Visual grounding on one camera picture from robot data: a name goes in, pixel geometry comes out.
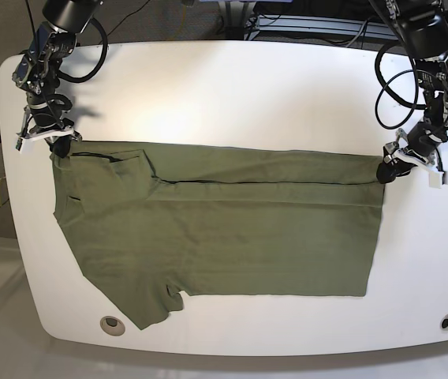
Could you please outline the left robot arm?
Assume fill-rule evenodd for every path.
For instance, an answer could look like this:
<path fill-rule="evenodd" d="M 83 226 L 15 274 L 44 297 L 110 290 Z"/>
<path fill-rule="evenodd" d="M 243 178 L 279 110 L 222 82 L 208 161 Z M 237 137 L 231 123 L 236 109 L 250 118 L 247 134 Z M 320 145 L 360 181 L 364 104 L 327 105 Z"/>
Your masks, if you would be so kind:
<path fill-rule="evenodd" d="M 384 145 L 376 177 L 388 184 L 419 167 L 429 174 L 430 185 L 439 188 L 446 184 L 439 146 L 448 141 L 448 24 L 442 5 L 438 1 L 387 1 L 384 6 L 376 2 L 371 6 L 396 36 L 382 46 L 375 58 L 380 92 L 410 113 L 423 113 L 409 132 L 402 129 L 401 122 L 391 126 L 396 137 Z M 415 90 L 411 102 L 391 88 L 380 69 L 384 54 L 395 46 L 405 50 L 411 65 Z"/>

